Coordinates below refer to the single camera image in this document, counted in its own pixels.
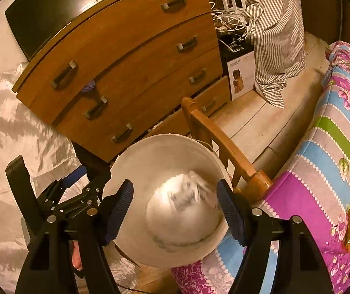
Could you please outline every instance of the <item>drawer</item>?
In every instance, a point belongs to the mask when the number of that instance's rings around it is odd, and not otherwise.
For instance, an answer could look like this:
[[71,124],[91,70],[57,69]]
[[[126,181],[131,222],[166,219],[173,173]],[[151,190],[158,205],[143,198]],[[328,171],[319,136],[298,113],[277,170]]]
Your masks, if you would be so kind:
[[[178,51],[177,45],[185,45],[188,41],[195,43],[181,52]],[[217,46],[211,15],[204,14],[167,30],[133,50],[121,62],[95,78],[97,93],[105,96],[108,102],[106,114],[116,118],[119,110],[152,85]],[[82,116],[95,105],[94,98],[80,96],[53,124],[56,126],[58,120],[62,119],[65,120],[67,128],[77,130],[81,121],[74,116]]]
[[[200,107],[205,107],[205,114],[210,116],[222,105],[230,101],[228,77],[214,83],[208,89],[199,94],[194,100]],[[146,137],[159,134],[180,134],[186,135],[190,132],[186,118],[181,109],[171,116],[168,116],[159,126],[152,130]]]
[[[178,106],[184,96],[191,96],[221,74],[219,49],[214,48],[154,84],[123,109],[114,112],[104,108],[102,114],[93,120],[82,114],[63,118],[56,129],[94,155],[109,161]],[[191,83],[190,77],[199,75],[201,77]]]
[[116,60],[157,34],[209,12],[208,0],[119,0],[56,44],[25,79],[17,97],[50,124]]

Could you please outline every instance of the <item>striped curtain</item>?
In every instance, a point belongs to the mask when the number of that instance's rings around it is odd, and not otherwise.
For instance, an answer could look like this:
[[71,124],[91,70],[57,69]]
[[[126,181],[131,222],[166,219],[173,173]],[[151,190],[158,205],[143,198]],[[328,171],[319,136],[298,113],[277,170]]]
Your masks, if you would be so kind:
[[305,67],[300,0],[246,0],[254,20],[247,36],[255,48],[255,88],[270,104],[284,108],[287,79]]

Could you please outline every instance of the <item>green stripe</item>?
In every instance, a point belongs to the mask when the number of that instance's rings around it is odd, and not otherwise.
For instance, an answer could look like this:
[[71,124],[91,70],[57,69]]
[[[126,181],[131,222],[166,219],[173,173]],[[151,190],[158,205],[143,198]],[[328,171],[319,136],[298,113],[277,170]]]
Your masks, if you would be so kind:
[[345,138],[339,128],[327,117],[320,116],[314,123],[314,127],[319,127],[328,132],[350,160],[350,141]]

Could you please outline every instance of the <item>dresser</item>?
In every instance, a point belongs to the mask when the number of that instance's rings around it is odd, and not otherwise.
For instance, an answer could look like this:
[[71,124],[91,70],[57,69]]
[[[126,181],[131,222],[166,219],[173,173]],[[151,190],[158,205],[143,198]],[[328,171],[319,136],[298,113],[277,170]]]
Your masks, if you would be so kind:
[[230,98],[210,10],[208,0],[102,0],[36,53],[13,90],[107,162],[143,137],[187,134],[184,96],[207,115]]

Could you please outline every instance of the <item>black cable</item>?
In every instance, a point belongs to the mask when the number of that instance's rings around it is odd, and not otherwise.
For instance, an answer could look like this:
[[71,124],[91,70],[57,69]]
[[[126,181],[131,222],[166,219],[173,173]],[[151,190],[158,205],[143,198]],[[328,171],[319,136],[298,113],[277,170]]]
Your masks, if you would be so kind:
[[133,289],[130,289],[130,288],[126,287],[126,286],[120,285],[120,284],[118,284],[118,283],[117,283],[117,285],[118,285],[119,287],[122,287],[122,288],[125,289],[125,290],[129,290],[129,291],[132,291],[132,292],[145,293],[145,294],[153,294],[153,293],[151,293],[151,292],[133,290]]

